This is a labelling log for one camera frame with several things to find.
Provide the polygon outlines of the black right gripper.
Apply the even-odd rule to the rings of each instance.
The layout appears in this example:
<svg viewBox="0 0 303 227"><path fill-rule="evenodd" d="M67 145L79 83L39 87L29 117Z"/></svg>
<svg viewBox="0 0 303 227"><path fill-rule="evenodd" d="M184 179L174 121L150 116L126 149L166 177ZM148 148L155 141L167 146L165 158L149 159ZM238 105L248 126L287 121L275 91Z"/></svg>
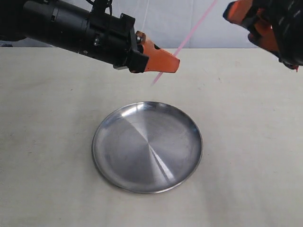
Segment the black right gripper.
<svg viewBox="0 0 303 227"><path fill-rule="evenodd" d="M256 15L249 15L251 7ZM236 0L223 18L236 25L249 25L248 40L278 56L290 69L303 65L303 2L301 0Z"/></svg>

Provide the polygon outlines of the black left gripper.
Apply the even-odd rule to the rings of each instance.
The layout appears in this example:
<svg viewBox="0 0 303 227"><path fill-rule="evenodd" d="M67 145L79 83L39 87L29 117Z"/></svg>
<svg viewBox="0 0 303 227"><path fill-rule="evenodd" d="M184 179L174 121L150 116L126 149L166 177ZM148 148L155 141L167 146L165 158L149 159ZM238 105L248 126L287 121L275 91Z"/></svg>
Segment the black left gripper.
<svg viewBox="0 0 303 227"><path fill-rule="evenodd" d="M135 18L90 14L89 57L132 73L175 73L180 64L173 54L157 46L145 33L134 30Z"/></svg>

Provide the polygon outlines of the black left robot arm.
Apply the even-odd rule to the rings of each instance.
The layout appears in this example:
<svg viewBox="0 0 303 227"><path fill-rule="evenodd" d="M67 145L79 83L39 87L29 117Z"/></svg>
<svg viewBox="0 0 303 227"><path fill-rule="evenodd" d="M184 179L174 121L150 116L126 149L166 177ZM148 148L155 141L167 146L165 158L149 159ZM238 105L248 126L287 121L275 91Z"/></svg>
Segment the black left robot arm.
<svg viewBox="0 0 303 227"><path fill-rule="evenodd" d="M3 0L0 38L9 42L31 38L131 73L178 70L179 59L135 31L133 17L113 16L109 0L91 4L87 11L62 0Z"/></svg>

